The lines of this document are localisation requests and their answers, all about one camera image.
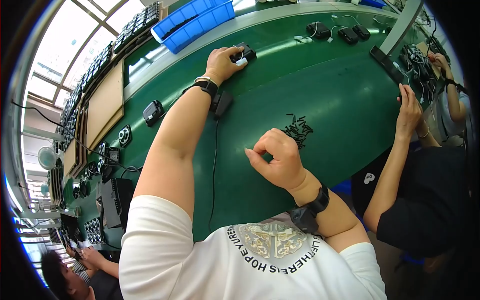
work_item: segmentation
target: blue plastic tray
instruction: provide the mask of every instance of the blue plastic tray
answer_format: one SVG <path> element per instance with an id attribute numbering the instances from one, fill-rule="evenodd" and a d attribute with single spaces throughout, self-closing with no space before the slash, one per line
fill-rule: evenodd
<path id="1" fill-rule="evenodd" d="M 382 0 L 361 0 L 359 4 L 362 5 L 367 5 L 367 6 L 372 6 L 376 8 L 382 8 L 385 5 L 387 5 L 384 1 Z"/>
<path id="2" fill-rule="evenodd" d="M 157 42 L 164 44 L 171 52 L 177 54 L 207 31 L 233 19 L 235 12 L 232 2 L 233 0 L 193 0 L 154 25 L 150 31 Z M 196 15 L 198 16 L 195 19 L 162 40 L 162 37 L 173 27 Z"/>

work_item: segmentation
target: white t-shirt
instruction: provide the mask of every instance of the white t-shirt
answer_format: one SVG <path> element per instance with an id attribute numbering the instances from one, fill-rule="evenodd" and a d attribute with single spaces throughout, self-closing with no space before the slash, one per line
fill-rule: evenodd
<path id="1" fill-rule="evenodd" d="M 335 252 L 285 223 L 219 228 L 193 243 L 187 213 L 162 198 L 130 204 L 120 288 L 129 299 L 386 299 L 375 251 Z"/>
<path id="2" fill-rule="evenodd" d="M 439 118 L 438 130 L 440 131 L 440 135 L 442 140 L 446 140 L 447 136 L 445 135 L 445 129 L 447 131 L 448 137 L 459 135 L 465 129 L 465 122 L 453 122 L 452 118 L 450 117 L 450 111 L 448 110 L 448 99 L 447 99 L 447 92 L 443 92 L 438 97 L 439 100 L 439 110 L 441 114 L 441 119 Z M 470 108 L 470 100 L 468 99 L 467 94 L 460 92 L 458 94 L 458 100 L 465 105 L 466 115 L 471 113 Z"/>

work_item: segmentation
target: pile of black screws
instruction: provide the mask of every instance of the pile of black screws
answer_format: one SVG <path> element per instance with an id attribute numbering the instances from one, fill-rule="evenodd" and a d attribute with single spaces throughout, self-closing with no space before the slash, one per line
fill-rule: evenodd
<path id="1" fill-rule="evenodd" d="M 313 129 L 306 124 L 306 121 L 304 120 L 305 116 L 298 119 L 294 114 L 287 114 L 287 116 L 293 116 L 292 124 L 290 126 L 285 126 L 285 130 L 282 131 L 297 142 L 297 146 L 300 150 L 305 147 L 303 142 L 307 138 L 307 134 L 313 132 Z"/>

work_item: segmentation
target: striped shirt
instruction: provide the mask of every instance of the striped shirt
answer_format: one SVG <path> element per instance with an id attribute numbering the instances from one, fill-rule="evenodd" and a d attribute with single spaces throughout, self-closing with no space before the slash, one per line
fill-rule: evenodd
<path id="1" fill-rule="evenodd" d="M 77 260 L 73 262 L 73 265 L 72 265 L 72 270 L 78 275 L 80 276 L 81 279 L 83 279 L 85 281 L 85 283 L 89 283 L 90 282 L 90 277 L 88 276 L 87 274 L 87 269 L 85 268 L 85 266 L 83 264 L 81 264 L 80 262 L 78 262 Z"/>

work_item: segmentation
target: green workbench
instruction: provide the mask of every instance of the green workbench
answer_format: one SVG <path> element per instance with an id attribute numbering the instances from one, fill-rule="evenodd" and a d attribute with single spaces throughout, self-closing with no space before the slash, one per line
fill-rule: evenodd
<path id="1" fill-rule="evenodd" d="M 300 151 L 303 165 L 327 186 L 340 183 L 391 146 L 399 104 L 397 85 L 369 55 L 370 49 L 380 46 L 386 38 L 383 33 L 386 26 L 393 26 L 396 20 L 377 16 L 377 20 L 385 23 L 379 24 L 372 19 L 372 14 L 336 14 L 355 16 L 361 24 L 372 29 L 370 39 L 354 46 L 347 45 L 336 34 L 338 28 L 334 30 L 331 43 L 325 40 L 300 43 L 293 39 L 295 35 L 308 36 L 306 24 L 314 21 L 322 21 L 329 28 L 355 24 L 352 18 L 332 19 L 331 13 L 277 19 L 233 33 L 185 57 L 142 87 L 125 103 L 123 118 L 104 141 L 118 146 L 118 132 L 129 124 L 132 141 L 122 149 L 121 163 L 142 166 L 161 123 L 148 128 L 142 117 L 143 109 L 153 100 L 168 107 L 195 77 L 204 73 L 212 49 L 244 41 L 257 51 L 258 58 L 220 87 L 233 94 L 234 103 L 218 128 L 212 229 L 262 221 L 293 207 L 294 201 L 288 193 L 259 175 L 243 151 L 244 147 L 252 148 L 267 130 L 290 125 L 291 116 L 286 114 L 305 116 L 314 130 Z M 410 29 L 394 51 L 392 60 L 396 60 L 404 44 L 424 39 L 422 31 Z M 125 60 L 125 69 L 158 47 L 153 40 L 144 44 Z M 194 240 L 203 240 L 209 234 L 214 151 L 215 122 L 210 115 L 193 159 Z M 90 160 L 98 161 L 98 156 L 93 154 Z M 117 168 L 114 177 L 122 172 L 123 169 Z M 138 173 L 126 172 L 124 178 L 132 179 L 135 185 Z M 85 221 L 98 216 L 95 186 L 99 179 L 100 176 L 95 176 L 89 181 L 91 193 L 84 199 L 73 201 L 71 182 L 65 190 L 67 206 L 82 207 L 79 217 L 82 231 Z M 105 235 L 110 244 L 120 246 L 121 229 L 106 228 Z"/>

